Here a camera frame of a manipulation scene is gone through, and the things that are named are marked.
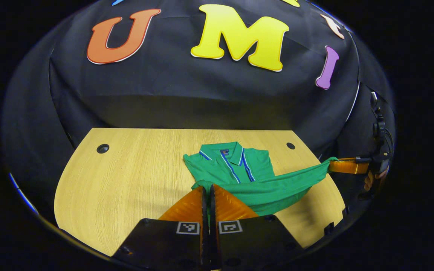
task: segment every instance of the cable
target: cable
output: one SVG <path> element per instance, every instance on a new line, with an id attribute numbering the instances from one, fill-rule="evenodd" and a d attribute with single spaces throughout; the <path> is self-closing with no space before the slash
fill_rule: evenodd
<path id="1" fill-rule="evenodd" d="M 388 128 L 384 127 L 384 130 L 387 132 L 387 135 L 390 137 L 390 140 L 391 140 L 391 146 L 393 146 L 393 148 L 394 148 L 393 136 L 391 135 L 391 133 L 390 133 L 390 131 L 388 130 Z"/>
<path id="2" fill-rule="evenodd" d="M 384 139 L 386 139 L 386 144 L 388 145 L 388 149 L 390 150 L 390 154 L 392 154 L 393 153 L 393 148 L 391 148 L 390 142 L 389 142 L 388 138 L 384 137 Z"/>

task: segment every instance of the black fabric backdrop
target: black fabric backdrop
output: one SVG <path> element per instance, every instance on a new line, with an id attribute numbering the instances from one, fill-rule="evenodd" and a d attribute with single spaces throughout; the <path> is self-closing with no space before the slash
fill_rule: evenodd
<path id="1" fill-rule="evenodd" d="M 62 19 L 89 3 L 0 1 L 0 108 L 23 56 Z M 434 4 L 321 4 L 358 33 L 384 66 L 396 90 L 399 144 L 383 193 L 362 218 L 329 245 L 286 269 L 434 269 L 434 43 L 427 43 L 434 41 Z M 417 21 L 412 12 L 419 7 L 426 7 L 429 17 L 413 29 L 427 36 L 415 36 L 410 46 L 411 24 Z M 418 51 L 416 41 L 432 47 Z M 412 73 L 421 67 L 426 72 Z M 0 269 L 83 268 L 120 269 L 44 230 L 12 189 L 0 159 Z"/>
<path id="2" fill-rule="evenodd" d="M 376 91 L 396 141 L 392 92 L 379 62 L 345 26 L 345 39 L 338 38 L 320 16 L 325 13 L 307 2 L 300 8 L 283 1 L 212 2 L 236 9 L 247 27 L 263 16 L 289 26 L 281 72 L 248 63 L 255 45 L 240 61 L 232 60 L 224 38 L 222 59 L 192 57 L 190 48 L 199 44 L 205 22 L 198 9 L 202 1 L 110 2 L 95 2 L 59 23 L 9 83 L 2 111 L 5 162 L 46 217 L 53 217 L 67 161 L 92 127 L 294 130 L 321 160 L 369 156 L 376 121 L 369 98 Z M 108 40 L 114 48 L 128 37 L 129 16 L 151 8 L 162 12 L 152 18 L 137 53 L 105 65 L 87 59 L 94 25 L 124 18 Z M 326 45 L 339 54 L 328 90 L 315 85 Z M 347 191 L 346 203 L 363 192 L 353 177 L 334 178 L 341 192 Z"/>

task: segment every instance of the shirt sleeve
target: shirt sleeve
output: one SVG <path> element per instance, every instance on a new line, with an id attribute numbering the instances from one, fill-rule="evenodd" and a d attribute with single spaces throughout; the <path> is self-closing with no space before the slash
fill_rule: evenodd
<path id="1" fill-rule="evenodd" d="M 205 162 L 205 158 L 198 153 L 193 155 L 184 154 L 183 158 L 188 171 L 190 171 L 192 176 L 195 178 L 195 182 L 205 180 L 205 169 L 203 166 L 199 166 Z"/>
<path id="2" fill-rule="evenodd" d="M 312 187 L 326 177 L 328 158 L 321 164 L 279 176 L 264 178 L 252 183 L 221 185 L 244 202 L 259 216 L 274 214 L 299 201 Z"/>

